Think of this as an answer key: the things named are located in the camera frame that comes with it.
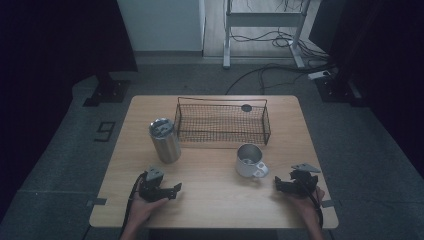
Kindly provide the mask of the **stainless steel tumbler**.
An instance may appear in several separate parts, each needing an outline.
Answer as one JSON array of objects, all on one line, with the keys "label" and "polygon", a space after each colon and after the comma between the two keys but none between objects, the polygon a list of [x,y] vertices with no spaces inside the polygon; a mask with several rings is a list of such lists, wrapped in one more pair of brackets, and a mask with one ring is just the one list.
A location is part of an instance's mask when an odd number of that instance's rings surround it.
[{"label": "stainless steel tumbler", "polygon": [[166,164],[176,162],[181,149],[174,123],[168,118],[157,118],[149,125],[149,135],[159,159]]}]

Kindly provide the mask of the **black stand base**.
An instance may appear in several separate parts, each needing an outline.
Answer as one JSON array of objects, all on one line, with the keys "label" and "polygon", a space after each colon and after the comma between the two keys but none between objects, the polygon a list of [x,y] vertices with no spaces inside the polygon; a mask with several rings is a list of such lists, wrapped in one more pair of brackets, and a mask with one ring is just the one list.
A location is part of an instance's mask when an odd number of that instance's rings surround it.
[{"label": "black stand base", "polygon": [[344,81],[338,78],[322,77],[316,79],[315,84],[323,102],[358,105],[363,100],[352,80]]},{"label": "black stand base", "polygon": [[97,73],[96,79],[98,85],[92,96],[85,100],[84,107],[96,107],[100,103],[123,102],[131,83],[130,80],[113,80],[108,72]]}]

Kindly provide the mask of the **white metal desk frame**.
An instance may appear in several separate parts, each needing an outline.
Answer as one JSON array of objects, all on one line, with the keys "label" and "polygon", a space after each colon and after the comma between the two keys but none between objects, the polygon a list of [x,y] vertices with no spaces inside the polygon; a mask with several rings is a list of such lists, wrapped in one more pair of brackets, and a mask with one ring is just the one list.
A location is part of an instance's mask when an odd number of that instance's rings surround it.
[{"label": "white metal desk frame", "polygon": [[302,9],[298,12],[234,12],[232,0],[224,0],[224,29],[223,68],[231,66],[230,33],[233,27],[289,27],[295,28],[294,36],[288,41],[289,50],[298,68],[304,68],[299,47],[300,35],[307,17],[311,0],[304,0]]}]

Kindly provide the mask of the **white panel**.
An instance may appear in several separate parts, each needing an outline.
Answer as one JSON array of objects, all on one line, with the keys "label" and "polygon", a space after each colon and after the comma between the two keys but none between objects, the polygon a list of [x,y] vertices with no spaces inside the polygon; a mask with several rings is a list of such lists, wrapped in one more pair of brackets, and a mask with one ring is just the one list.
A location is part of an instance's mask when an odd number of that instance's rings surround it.
[{"label": "white panel", "polygon": [[201,52],[205,0],[117,0],[135,52]]}]

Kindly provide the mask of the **metal mug with handle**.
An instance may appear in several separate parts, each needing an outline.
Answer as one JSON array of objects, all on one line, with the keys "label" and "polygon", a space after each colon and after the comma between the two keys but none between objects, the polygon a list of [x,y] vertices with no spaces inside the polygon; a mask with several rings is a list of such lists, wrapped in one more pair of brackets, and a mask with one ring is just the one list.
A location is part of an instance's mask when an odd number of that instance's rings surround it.
[{"label": "metal mug with handle", "polygon": [[269,169],[263,161],[263,153],[255,144],[243,144],[237,150],[236,171],[243,177],[263,178]]}]

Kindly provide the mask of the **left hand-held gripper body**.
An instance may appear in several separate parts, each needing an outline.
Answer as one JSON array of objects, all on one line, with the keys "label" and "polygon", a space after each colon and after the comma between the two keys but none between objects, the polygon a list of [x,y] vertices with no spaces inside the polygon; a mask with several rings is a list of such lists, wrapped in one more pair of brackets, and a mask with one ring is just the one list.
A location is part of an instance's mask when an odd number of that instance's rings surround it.
[{"label": "left hand-held gripper body", "polygon": [[168,198],[168,191],[160,188],[163,177],[164,173],[155,167],[150,167],[142,173],[139,196],[147,202],[155,202],[163,198]]}]

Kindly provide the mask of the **white power strip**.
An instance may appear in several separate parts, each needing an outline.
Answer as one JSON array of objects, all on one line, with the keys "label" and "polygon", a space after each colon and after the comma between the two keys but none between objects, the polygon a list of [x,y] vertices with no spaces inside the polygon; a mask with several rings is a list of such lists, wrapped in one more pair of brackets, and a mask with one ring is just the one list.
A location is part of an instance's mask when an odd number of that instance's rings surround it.
[{"label": "white power strip", "polygon": [[320,78],[328,78],[328,77],[331,77],[331,73],[327,70],[308,74],[309,80],[315,80],[315,79],[320,79]]}]

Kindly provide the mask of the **person's left hand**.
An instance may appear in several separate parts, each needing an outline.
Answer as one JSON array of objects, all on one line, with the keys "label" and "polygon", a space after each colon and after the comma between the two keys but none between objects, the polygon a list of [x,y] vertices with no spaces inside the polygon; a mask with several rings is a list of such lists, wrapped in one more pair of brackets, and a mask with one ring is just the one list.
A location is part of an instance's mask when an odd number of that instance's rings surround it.
[{"label": "person's left hand", "polygon": [[146,202],[139,197],[134,198],[127,218],[127,226],[141,227],[155,210],[165,205],[168,201],[168,198],[163,198],[155,202]]}]

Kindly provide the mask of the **dark curtain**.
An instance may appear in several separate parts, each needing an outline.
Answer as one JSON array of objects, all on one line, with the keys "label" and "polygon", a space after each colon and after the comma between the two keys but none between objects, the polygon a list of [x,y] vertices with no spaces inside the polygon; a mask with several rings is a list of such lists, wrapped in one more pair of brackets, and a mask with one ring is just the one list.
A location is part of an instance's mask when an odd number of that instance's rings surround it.
[{"label": "dark curtain", "polygon": [[321,0],[309,39],[424,177],[424,0]]},{"label": "dark curtain", "polygon": [[118,0],[0,0],[0,220],[79,81],[136,68]]}]

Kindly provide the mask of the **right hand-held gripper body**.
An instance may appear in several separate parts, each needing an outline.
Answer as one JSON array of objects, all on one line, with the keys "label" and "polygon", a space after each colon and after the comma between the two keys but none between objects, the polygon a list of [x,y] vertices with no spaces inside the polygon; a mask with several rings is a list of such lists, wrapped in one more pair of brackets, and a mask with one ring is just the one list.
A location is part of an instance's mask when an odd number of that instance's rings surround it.
[{"label": "right hand-held gripper body", "polygon": [[293,165],[292,168],[290,177],[294,184],[294,193],[302,197],[312,194],[316,190],[317,173],[320,173],[320,170],[308,163]]}]

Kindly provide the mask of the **person's right hand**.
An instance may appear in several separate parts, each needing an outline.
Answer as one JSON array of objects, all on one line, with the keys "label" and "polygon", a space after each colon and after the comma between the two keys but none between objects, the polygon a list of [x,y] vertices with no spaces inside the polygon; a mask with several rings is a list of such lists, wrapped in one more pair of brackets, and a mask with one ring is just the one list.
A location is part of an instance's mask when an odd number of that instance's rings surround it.
[{"label": "person's right hand", "polygon": [[[312,196],[318,204],[321,204],[325,192],[317,187]],[[309,197],[301,198],[297,195],[289,194],[287,198],[292,202],[305,224],[319,223],[319,215],[315,209],[315,204]]]}]

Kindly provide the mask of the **dark wire mesh basket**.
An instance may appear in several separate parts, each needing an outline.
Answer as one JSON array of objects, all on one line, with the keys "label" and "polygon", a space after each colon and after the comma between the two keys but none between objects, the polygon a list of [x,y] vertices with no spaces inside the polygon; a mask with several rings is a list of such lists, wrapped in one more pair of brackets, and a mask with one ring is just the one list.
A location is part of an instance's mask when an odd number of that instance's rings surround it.
[{"label": "dark wire mesh basket", "polygon": [[[174,125],[188,145],[254,143],[267,145],[271,136],[266,99],[178,97]],[[249,104],[252,111],[241,106]]]}]

